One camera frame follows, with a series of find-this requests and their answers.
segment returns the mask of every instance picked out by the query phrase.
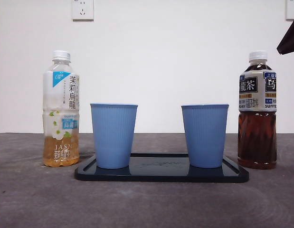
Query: ribbed plastic cup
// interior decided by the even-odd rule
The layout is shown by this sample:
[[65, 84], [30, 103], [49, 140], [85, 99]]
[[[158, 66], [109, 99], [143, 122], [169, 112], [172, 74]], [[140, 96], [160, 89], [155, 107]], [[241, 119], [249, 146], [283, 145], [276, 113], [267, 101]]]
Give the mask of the ribbed plastic cup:
[[222, 165], [228, 104], [182, 105], [190, 165], [217, 168]]
[[129, 165], [137, 106], [91, 103], [98, 167], [119, 169]]

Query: plastic bottle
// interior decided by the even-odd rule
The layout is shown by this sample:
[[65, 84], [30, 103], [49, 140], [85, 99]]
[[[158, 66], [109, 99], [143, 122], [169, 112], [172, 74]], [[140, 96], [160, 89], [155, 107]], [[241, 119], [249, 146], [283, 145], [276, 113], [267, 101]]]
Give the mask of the plastic bottle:
[[238, 162], [254, 169], [276, 164], [276, 73], [266, 61], [265, 51], [251, 52], [239, 81]]
[[43, 75], [43, 163], [58, 167], [79, 160], [79, 76], [68, 52], [54, 51], [53, 62]]

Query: black object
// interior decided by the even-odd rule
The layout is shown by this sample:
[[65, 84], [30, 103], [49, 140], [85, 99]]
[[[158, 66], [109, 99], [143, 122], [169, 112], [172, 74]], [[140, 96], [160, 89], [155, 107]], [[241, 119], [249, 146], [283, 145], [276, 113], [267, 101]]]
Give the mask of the black object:
[[81, 181], [242, 183], [249, 180], [249, 173], [225, 156], [221, 167], [204, 169], [189, 165], [188, 154], [184, 153], [131, 153], [129, 166], [121, 169], [99, 168], [92, 156], [79, 164], [75, 178]]
[[294, 21], [276, 49], [282, 55], [294, 52]]

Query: cup rim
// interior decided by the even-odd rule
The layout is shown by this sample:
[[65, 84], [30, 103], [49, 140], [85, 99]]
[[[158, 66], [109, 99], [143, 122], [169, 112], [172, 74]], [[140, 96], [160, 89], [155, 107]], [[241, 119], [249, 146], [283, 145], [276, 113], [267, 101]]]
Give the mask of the cup rim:
[[91, 106], [108, 105], [108, 106], [138, 106], [138, 104], [120, 104], [120, 103], [90, 103]]
[[182, 105], [181, 107], [203, 107], [203, 106], [229, 106], [229, 104], [185, 104]]

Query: black bottle label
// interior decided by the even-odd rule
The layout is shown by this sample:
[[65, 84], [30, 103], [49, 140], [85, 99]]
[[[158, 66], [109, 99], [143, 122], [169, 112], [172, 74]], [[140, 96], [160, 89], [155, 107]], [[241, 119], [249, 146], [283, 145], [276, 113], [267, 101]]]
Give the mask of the black bottle label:
[[276, 73], [272, 70], [249, 70], [239, 79], [239, 111], [276, 111]]

